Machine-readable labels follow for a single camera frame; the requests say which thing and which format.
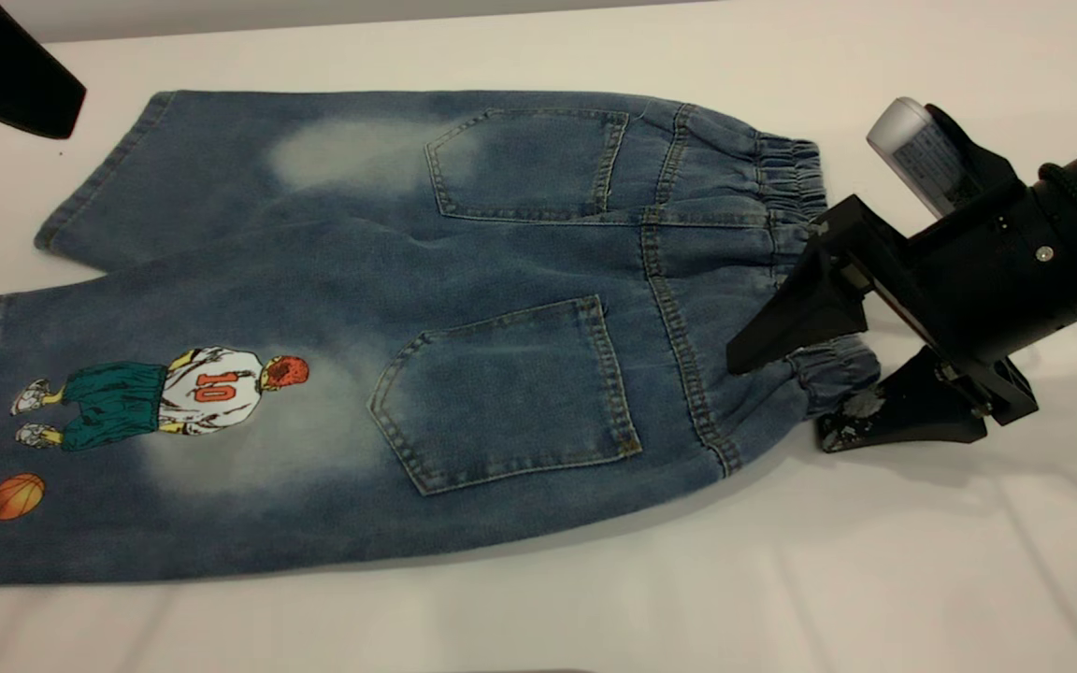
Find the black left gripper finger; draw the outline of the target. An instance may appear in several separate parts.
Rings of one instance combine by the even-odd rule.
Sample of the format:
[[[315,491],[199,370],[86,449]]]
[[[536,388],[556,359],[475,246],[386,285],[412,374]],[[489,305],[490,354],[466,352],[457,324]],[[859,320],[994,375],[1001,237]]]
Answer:
[[[0,123],[68,139],[85,95],[85,86],[0,5]]]

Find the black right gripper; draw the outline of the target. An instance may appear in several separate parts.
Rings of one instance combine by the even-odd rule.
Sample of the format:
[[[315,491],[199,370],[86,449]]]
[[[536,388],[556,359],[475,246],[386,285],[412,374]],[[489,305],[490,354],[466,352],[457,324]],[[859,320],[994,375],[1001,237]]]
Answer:
[[[817,419],[826,454],[886,444],[970,444],[987,419],[1038,410],[1012,355],[1077,323],[1077,184],[1012,186],[904,236],[858,197],[820,220],[781,288],[726,345],[745,375],[796,350],[868,330],[878,294],[922,349]]]

